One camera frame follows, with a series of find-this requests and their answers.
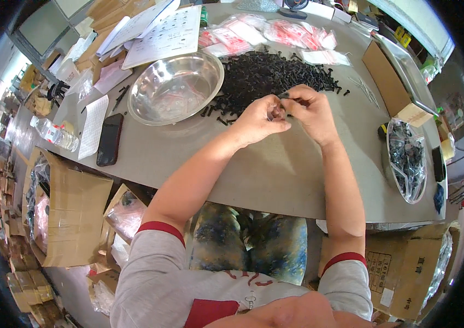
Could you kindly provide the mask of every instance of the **stainless steel bowl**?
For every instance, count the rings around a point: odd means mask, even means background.
[[[130,114],[146,125],[182,121],[208,105],[223,78],[223,64],[205,52],[158,60],[130,88]]]

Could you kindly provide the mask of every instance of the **red shirt trim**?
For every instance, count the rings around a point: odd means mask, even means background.
[[[323,273],[321,274],[321,276],[323,276],[323,274],[325,274],[325,271],[328,268],[330,268],[331,266],[333,266],[337,262],[341,262],[341,261],[345,261],[345,260],[361,261],[365,265],[365,267],[367,266],[367,261],[365,260],[363,255],[361,255],[359,253],[355,253],[355,252],[341,253],[339,255],[334,256],[330,261],[328,261],[325,268],[323,269]]]
[[[177,237],[177,239],[179,239],[181,243],[183,243],[183,247],[186,248],[183,235],[179,232],[179,230],[174,228],[174,226],[170,226],[168,223],[159,222],[159,221],[149,221],[149,222],[143,223],[139,227],[139,230],[137,230],[137,232],[141,232],[143,230],[159,230],[162,232],[170,233],[171,235],[174,235],[175,237]]]
[[[239,308],[236,301],[214,301],[194,299],[185,322],[185,328],[203,328],[215,320],[234,315]]]

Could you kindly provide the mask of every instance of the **hand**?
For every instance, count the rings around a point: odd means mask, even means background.
[[[290,99],[281,99],[281,104],[301,121],[303,128],[312,139],[321,147],[339,140],[326,95],[304,84],[291,88],[288,93]],[[296,102],[294,99],[297,98],[301,98],[303,103],[307,102],[307,107]]]
[[[278,109],[279,105],[279,98],[275,95],[266,95],[255,100],[244,110],[226,134],[237,140],[239,147],[243,148],[273,133],[288,130],[291,125],[285,121],[284,117],[268,121],[267,113],[272,112],[274,107]]]

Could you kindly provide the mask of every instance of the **forearm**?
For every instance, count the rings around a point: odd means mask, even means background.
[[[210,141],[163,183],[146,210],[143,223],[173,222],[181,230],[205,202],[215,181],[239,148],[226,133]]]
[[[338,140],[321,151],[328,236],[339,240],[364,237],[365,209],[345,147]]]

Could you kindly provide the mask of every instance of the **metal bowl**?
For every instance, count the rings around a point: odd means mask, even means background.
[[[223,64],[205,52],[158,60],[132,85],[130,114],[146,125],[182,121],[208,105],[223,78]]]
[[[392,162],[390,161],[390,135],[393,132],[393,124],[392,122],[394,120],[399,120],[397,118],[393,118],[389,124],[388,128],[386,130],[386,141],[383,142],[382,148],[381,148],[381,164],[383,165],[383,173],[385,174],[385,179],[387,183],[389,184],[390,187],[395,188],[398,190],[398,192],[401,194],[403,199],[409,203],[409,204],[416,204],[418,201],[421,200],[423,197],[423,194],[425,193],[425,188],[426,188],[426,165],[423,167],[424,173],[425,173],[425,179],[423,180],[423,186],[419,190],[418,194],[415,195],[413,198],[407,198],[405,194],[401,192],[401,188],[398,182],[398,178],[396,177],[396,174],[394,173],[395,168],[392,167]]]

